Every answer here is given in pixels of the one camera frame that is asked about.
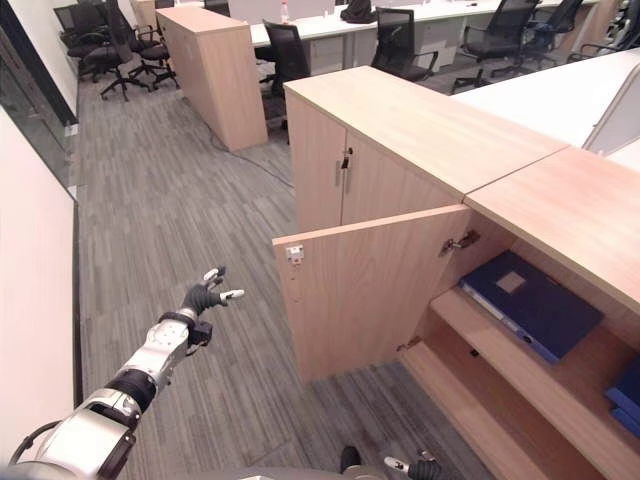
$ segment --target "cabinet shelf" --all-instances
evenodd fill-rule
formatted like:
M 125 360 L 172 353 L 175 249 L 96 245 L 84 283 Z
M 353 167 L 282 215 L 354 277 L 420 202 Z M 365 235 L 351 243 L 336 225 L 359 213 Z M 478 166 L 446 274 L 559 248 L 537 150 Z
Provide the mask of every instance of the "cabinet shelf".
M 457 288 L 431 308 L 603 475 L 638 478 L 640 440 L 609 414 L 604 396 L 633 349 L 598 326 L 551 366 Z
M 442 324 L 402 363 L 497 478 L 603 476 L 486 361 Z

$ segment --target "water bottle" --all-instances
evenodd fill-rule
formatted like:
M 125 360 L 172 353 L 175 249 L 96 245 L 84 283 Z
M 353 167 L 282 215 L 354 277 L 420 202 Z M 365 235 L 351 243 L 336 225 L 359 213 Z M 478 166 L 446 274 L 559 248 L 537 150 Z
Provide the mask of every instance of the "water bottle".
M 289 7 L 287 6 L 287 0 L 281 0 L 280 2 L 280 20 L 282 23 L 289 23 Z

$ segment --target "blue book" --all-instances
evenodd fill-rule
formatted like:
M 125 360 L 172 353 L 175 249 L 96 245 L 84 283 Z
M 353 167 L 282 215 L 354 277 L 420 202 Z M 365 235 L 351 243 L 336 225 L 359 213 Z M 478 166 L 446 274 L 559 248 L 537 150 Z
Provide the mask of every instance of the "blue book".
M 620 407 L 611 410 L 611 415 L 615 417 L 624 427 L 640 438 L 640 423 L 636 422 L 631 415 L 622 410 Z
M 606 394 L 609 400 L 636 423 L 640 423 L 640 357 L 631 362 L 620 380 Z
M 556 364 L 602 319 L 602 313 L 511 251 L 460 280 L 471 298 Z

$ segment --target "gray carpet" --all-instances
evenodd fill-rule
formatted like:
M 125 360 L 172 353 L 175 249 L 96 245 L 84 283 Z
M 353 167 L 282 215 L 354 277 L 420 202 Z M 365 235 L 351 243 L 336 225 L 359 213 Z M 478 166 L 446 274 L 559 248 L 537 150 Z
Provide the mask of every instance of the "gray carpet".
M 247 295 L 205 314 L 214 339 L 145 414 L 121 478 L 188 479 L 245 466 L 338 468 L 427 449 L 447 479 L 493 478 L 404 368 L 392 363 L 301 385 L 271 239 L 296 232 L 286 135 L 224 152 L 171 83 L 101 101 L 80 84 L 73 166 L 80 216 L 84 388 L 102 386 L 164 311 L 210 267 Z M 276 101 L 268 100 L 273 113 Z

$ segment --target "black bag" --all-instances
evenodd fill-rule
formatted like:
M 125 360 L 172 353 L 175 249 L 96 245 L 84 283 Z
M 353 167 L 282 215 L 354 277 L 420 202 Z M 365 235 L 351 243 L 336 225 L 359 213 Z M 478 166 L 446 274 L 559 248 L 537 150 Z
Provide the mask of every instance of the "black bag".
M 340 12 L 340 18 L 347 23 L 371 23 L 377 20 L 371 11 L 371 0 L 351 0 L 349 6 Z

